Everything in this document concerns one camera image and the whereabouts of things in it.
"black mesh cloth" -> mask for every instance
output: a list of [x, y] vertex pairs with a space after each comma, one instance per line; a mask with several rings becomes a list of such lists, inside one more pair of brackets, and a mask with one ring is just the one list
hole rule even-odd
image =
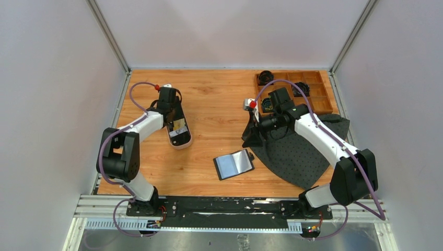
[[[349, 120], [337, 114], [318, 116], [319, 119], [342, 139], [346, 138], [349, 130]], [[288, 131], [286, 127], [272, 131], [272, 139], [263, 147], [251, 147], [254, 154], [275, 175], [303, 189], [309, 189], [320, 178], [329, 166], [323, 155], [302, 136]]]

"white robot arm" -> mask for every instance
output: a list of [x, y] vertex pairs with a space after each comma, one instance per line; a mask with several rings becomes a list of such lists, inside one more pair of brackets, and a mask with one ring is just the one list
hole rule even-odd
[[[140, 143], [163, 127], [167, 127], [170, 143], [175, 149], [183, 149], [192, 143], [181, 107], [180, 92], [171, 85], [158, 87], [158, 91], [159, 99], [138, 119], [118, 129], [104, 130], [101, 140], [103, 155], [99, 154], [97, 159], [97, 172], [101, 173], [101, 159], [102, 174], [123, 185], [134, 196], [139, 206], [145, 208], [147, 214], [155, 213], [158, 209], [158, 191], [139, 171]], [[103, 145], [108, 138], [111, 138], [108, 140], [110, 143]], [[119, 148], [122, 148], [121, 153], [114, 152]]]
[[[243, 147], [262, 146], [262, 139], [267, 139], [267, 132], [288, 126], [307, 139], [334, 167], [329, 184], [311, 188], [299, 195], [302, 211], [307, 213], [333, 203], [347, 206], [369, 194], [362, 174], [356, 168], [349, 152], [362, 164], [372, 188], [377, 190], [375, 157], [370, 150], [360, 151], [340, 139], [315, 113], [311, 115], [306, 105], [295, 106], [285, 88], [270, 92], [269, 95], [274, 112], [264, 117], [260, 116], [257, 107], [249, 106], [253, 99], [245, 99], [243, 108], [249, 112], [250, 118], [242, 136]], [[340, 139], [341, 144], [331, 137]]]

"wooden table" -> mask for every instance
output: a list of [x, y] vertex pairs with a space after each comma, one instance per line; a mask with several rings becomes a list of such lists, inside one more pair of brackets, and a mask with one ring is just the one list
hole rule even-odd
[[[298, 197], [303, 191], [273, 174], [261, 161], [254, 160], [255, 170], [219, 181], [213, 158], [242, 149], [241, 135], [248, 122], [243, 111], [245, 98], [254, 98], [254, 74], [261, 70], [135, 70], [129, 87], [141, 81], [158, 85], [171, 83], [183, 95], [193, 144], [174, 150], [168, 142], [166, 128], [153, 133], [141, 144], [141, 172], [157, 187], [160, 195], [223, 196], [223, 197]], [[331, 98], [334, 113], [338, 113], [328, 73], [321, 72]], [[144, 107], [158, 98], [151, 86], [137, 86], [134, 98]], [[129, 94], [123, 103], [118, 126], [130, 123], [141, 115]], [[328, 183], [332, 168], [316, 185]], [[98, 194], [126, 194], [104, 180]]]

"white wall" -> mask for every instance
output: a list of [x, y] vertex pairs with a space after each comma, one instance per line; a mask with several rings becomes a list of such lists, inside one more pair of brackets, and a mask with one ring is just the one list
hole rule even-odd
[[61, 250], [124, 73], [86, 1], [0, 1], [0, 249]]
[[330, 67], [367, 0], [98, 0], [131, 67]]
[[443, 2], [381, 0], [337, 73], [400, 250], [443, 239]]

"wooden tray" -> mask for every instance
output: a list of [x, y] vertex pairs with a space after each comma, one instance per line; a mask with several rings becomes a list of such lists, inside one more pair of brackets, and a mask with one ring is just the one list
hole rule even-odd
[[[286, 79], [294, 83], [304, 82], [308, 84], [310, 88], [310, 96], [308, 97], [308, 101], [311, 104], [312, 110], [317, 114], [332, 113], [331, 101], [326, 93], [326, 89], [324, 87], [325, 83], [323, 82], [323, 79], [318, 71], [272, 72], [272, 74], [274, 74], [274, 79]], [[263, 88], [263, 86], [259, 86], [258, 77], [258, 74], [256, 74], [254, 77], [256, 95]], [[277, 82], [268, 86], [257, 100], [257, 105], [259, 106], [259, 112], [261, 114], [266, 114], [266, 112], [263, 112], [262, 110], [262, 99], [269, 97], [270, 92], [282, 87], [287, 89], [289, 95], [293, 98], [295, 105], [306, 104], [303, 97], [294, 97], [290, 84], [285, 82]]]

